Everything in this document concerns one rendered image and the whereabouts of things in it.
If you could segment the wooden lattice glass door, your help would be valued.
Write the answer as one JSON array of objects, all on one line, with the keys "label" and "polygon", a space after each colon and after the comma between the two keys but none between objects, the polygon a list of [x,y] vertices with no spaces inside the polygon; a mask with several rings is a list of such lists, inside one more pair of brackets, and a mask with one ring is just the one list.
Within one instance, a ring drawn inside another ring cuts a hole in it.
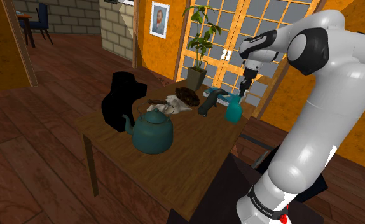
[{"label": "wooden lattice glass door", "polygon": [[[238,54],[241,42],[266,31],[291,25],[322,8],[323,0],[191,0],[206,6],[210,23],[221,32],[210,37],[212,48],[203,56],[204,84],[239,93],[244,66]],[[245,117],[261,118],[289,68],[284,53],[264,63],[253,79],[242,107]]]}]

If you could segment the dark long dog figure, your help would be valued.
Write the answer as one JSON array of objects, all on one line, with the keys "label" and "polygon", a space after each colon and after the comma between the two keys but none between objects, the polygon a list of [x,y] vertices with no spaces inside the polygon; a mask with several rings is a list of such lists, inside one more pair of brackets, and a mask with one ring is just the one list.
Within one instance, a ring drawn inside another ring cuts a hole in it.
[{"label": "dark long dog figure", "polygon": [[207,116],[208,110],[211,107],[216,107],[217,102],[222,105],[226,104],[224,99],[220,99],[219,95],[228,95],[228,92],[223,89],[214,89],[208,96],[205,102],[198,108],[198,114],[202,115],[203,117]]}]

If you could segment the teal kettle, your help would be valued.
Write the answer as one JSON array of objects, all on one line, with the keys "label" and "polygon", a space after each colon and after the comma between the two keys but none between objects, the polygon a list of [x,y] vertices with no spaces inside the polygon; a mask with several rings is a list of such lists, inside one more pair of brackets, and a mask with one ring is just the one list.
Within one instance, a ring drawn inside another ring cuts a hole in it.
[{"label": "teal kettle", "polygon": [[146,154],[160,154],[167,151],[173,143],[173,123],[171,115],[167,116],[158,108],[146,113],[141,113],[135,125],[131,126],[130,119],[126,119],[125,130],[132,136],[132,144],[139,151]]}]

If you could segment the dark blue chair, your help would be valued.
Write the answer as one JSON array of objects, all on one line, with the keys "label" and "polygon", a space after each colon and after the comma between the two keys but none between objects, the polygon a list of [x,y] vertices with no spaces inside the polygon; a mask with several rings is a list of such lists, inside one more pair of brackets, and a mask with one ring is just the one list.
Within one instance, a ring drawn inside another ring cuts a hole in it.
[{"label": "dark blue chair", "polygon": [[47,5],[45,5],[43,3],[39,3],[39,6],[36,9],[36,12],[37,12],[37,15],[38,15],[38,20],[33,21],[33,22],[29,22],[31,29],[32,30],[39,30],[44,39],[46,39],[45,35],[43,33],[43,32],[45,32],[47,37],[48,37],[48,40],[53,45],[53,41],[52,41],[52,39],[51,39],[51,37],[48,33],[49,24],[48,24],[48,8],[47,8]]}]

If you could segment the small dark wooden table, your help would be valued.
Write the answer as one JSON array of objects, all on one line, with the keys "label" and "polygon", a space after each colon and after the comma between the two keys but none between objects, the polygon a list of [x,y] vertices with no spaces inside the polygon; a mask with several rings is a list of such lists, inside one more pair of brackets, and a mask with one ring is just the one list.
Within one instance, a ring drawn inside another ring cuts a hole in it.
[{"label": "small dark wooden table", "polygon": [[32,31],[31,31],[31,27],[30,27],[30,23],[29,23],[29,19],[31,18],[31,16],[25,14],[25,13],[22,13],[20,11],[16,11],[16,14],[17,14],[17,18],[19,20],[21,20],[23,22],[23,29],[24,29],[24,36],[25,36],[25,43],[26,45],[28,45],[28,42],[31,43],[31,46],[33,48],[35,48],[35,43],[34,43],[34,39],[33,39],[33,36],[32,36]]}]

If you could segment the framed portrait picture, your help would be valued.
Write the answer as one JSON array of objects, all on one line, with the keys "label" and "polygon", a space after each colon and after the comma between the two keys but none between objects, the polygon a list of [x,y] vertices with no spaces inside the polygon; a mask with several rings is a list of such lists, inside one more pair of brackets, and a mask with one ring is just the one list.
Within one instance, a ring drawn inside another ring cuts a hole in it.
[{"label": "framed portrait picture", "polygon": [[170,6],[168,4],[152,2],[151,22],[149,33],[159,38],[166,38]]}]

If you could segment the black dog figure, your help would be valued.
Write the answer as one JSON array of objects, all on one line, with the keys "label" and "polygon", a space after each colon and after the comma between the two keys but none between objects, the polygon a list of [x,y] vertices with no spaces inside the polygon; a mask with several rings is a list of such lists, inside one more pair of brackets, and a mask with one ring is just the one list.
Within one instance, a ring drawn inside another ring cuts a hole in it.
[{"label": "black dog figure", "polygon": [[135,80],[132,73],[118,71],[113,73],[111,90],[102,101],[101,110],[105,122],[118,132],[125,131],[127,115],[134,125],[133,103],[146,96],[147,85]]}]

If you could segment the potted green plant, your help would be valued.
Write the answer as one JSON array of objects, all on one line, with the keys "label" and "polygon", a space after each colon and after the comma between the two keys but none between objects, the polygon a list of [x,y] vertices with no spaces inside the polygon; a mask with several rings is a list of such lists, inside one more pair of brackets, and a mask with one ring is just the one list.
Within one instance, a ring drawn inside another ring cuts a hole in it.
[{"label": "potted green plant", "polygon": [[[204,5],[196,5],[190,6],[185,9],[183,15],[189,12],[190,9],[197,9],[197,11],[192,14],[190,20],[192,22],[196,22],[196,36],[187,44],[187,49],[194,48],[196,53],[196,60],[193,67],[188,68],[187,73],[187,87],[194,91],[198,90],[203,83],[205,75],[207,71],[202,69],[203,63],[203,56],[205,55],[208,49],[212,48],[212,43],[209,40],[210,36],[218,32],[221,34],[221,28],[218,25],[215,25],[209,22],[208,16],[206,14],[206,9],[210,8],[212,11],[214,9],[211,6],[204,6]],[[199,30],[199,26],[206,21],[207,25],[210,26],[209,30],[205,32],[204,36]]]}]

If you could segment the brown round shaggy thing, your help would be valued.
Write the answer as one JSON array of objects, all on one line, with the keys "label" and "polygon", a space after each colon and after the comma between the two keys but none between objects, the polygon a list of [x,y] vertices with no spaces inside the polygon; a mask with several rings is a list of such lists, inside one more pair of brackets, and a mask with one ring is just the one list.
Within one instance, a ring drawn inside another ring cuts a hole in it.
[{"label": "brown round shaggy thing", "polygon": [[176,88],[175,94],[179,100],[188,106],[198,106],[200,104],[199,97],[196,95],[195,91],[190,88]]}]

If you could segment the teal bottle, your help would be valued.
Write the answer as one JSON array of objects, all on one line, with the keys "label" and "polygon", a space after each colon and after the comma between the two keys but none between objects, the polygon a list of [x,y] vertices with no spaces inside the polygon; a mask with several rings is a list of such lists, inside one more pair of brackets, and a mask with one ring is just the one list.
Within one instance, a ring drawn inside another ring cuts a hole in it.
[{"label": "teal bottle", "polygon": [[238,123],[238,121],[240,120],[242,113],[243,113],[243,109],[239,105],[239,102],[240,102],[240,97],[234,96],[230,100],[226,113],[225,113],[225,116],[224,116],[226,120],[228,120],[229,122],[234,123],[234,124]]}]

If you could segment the dark robot stand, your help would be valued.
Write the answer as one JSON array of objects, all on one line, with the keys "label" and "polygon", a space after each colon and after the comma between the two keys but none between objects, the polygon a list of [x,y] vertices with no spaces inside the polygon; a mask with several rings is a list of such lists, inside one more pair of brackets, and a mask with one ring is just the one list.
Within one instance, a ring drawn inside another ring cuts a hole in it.
[{"label": "dark robot stand", "polygon": [[[267,156],[255,169],[241,159],[229,154],[213,179],[203,199],[189,221],[171,210],[166,224],[240,224],[236,203],[244,196],[269,166]],[[289,217],[293,224],[324,224],[324,218],[304,205],[304,201],[327,190],[323,176],[291,203]]]}]

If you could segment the teal book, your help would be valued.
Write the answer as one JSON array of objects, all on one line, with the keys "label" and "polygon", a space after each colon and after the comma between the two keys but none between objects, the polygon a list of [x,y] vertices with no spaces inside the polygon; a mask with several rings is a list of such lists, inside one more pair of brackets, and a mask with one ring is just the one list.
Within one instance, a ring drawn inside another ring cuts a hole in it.
[{"label": "teal book", "polygon": [[[209,94],[210,94],[211,92],[215,91],[215,90],[219,90],[219,88],[217,88],[217,87],[210,87],[210,88],[208,88],[207,90],[205,90],[205,91],[203,92],[203,96],[204,96],[204,97],[208,97],[208,96],[209,96]],[[230,103],[230,101],[231,101],[234,97],[238,97],[238,95],[237,95],[237,94],[233,94],[233,93],[229,93],[229,92],[228,92],[228,94],[227,94],[227,95],[222,95],[222,94],[220,94],[220,95],[218,95],[218,97],[217,97],[217,102],[218,102],[218,103],[220,103],[220,104],[222,104],[222,105],[224,105],[224,106],[228,106],[228,105],[229,105],[229,103]]]}]

